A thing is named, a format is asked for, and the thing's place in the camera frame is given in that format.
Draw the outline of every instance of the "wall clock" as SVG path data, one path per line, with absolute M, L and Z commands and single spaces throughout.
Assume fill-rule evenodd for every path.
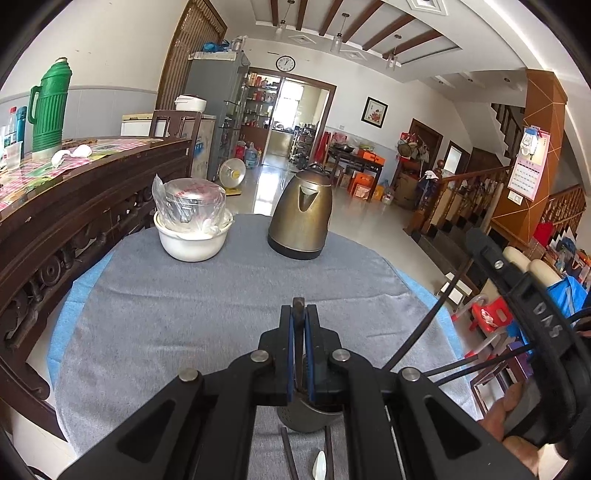
M 291 72 L 296 67 L 296 61 L 288 55 L 283 55 L 277 59 L 275 66 L 280 72 Z

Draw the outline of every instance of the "stair railing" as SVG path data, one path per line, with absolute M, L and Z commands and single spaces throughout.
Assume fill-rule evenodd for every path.
M 581 185 L 574 185 L 548 197 L 540 223 L 552 222 L 552 235 L 568 227 L 576 233 L 585 208 L 584 190 Z
M 511 163 L 517 159 L 519 144 L 523 137 L 523 126 L 520 125 L 511 111 L 511 107 L 502 103 L 492 103 L 491 107 L 496 111 L 496 119 L 501 124 L 501 132 L 505 136 L 507 149 L 505 156 L 511 159 Z
M 510 166 L 491 168 L 437 180 L 435 188 L 421 198 L 404 230 L 409 235 L 415 231 L 427 233 L 431 225 L 441 228 L 446 220 L 480 215 L 489 207 L 497 184 L 506 183 L 509 169 Z

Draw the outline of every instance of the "kettle lid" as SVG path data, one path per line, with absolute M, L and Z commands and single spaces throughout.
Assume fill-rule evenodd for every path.
M 300 170 L 295 176 L 300 180 L 315 183 L 316 185 L 324 187 L 330 186 L 330 179 L 326 176 L 324 168 L 319 163 L 308 165 L 304 170 Z

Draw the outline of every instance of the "human hand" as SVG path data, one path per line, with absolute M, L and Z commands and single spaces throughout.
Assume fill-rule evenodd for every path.
M 505 392 L 505 396 L 502 399 L 497 400 L 487 412 L 484 419 L 480 420 L 478 423 L 480 423 L 480 425 L 496 440 L 502 442 L 507 450 L 521 460 L 521 462 L 529 468 L 534 475 L 538 475 L 538 467 L 540 464 L 538 448 L 521 437 L 511 436 L 503 438 L 505 433 L 505 418 L 519 403 L 522 392 L 522 383 L 511 385 Z

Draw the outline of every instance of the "gray tablecloth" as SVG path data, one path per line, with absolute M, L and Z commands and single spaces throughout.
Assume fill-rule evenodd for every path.
M 58 419 L 77 453 L 107 435 L 179 368 L 207 374 L 254 350 L 294 296 L 316 303 L 320 324 L 376 366 L 427 312 L 374 251 L 330 233 L 317 259 L 291 260 L 267 245 L 269 220 L 238 215 L 220 253 L 195 264 L 169 257 L 156 229 L 117 245 L 78 319 L 56 385 Z M 434 322 L 399 367 L 426 371 L 455 360 Z M 444 390 L 476 415 L 464 379 Z M 279 426 L 273 408 L 257 410 L 249 478 L 288 478 Z M 337 478 L 347 478 L 342 423 L 333 428 L 333 441 Z M 300 478 L 311 478 L 323 435 L 292 433 L 291 443 Z

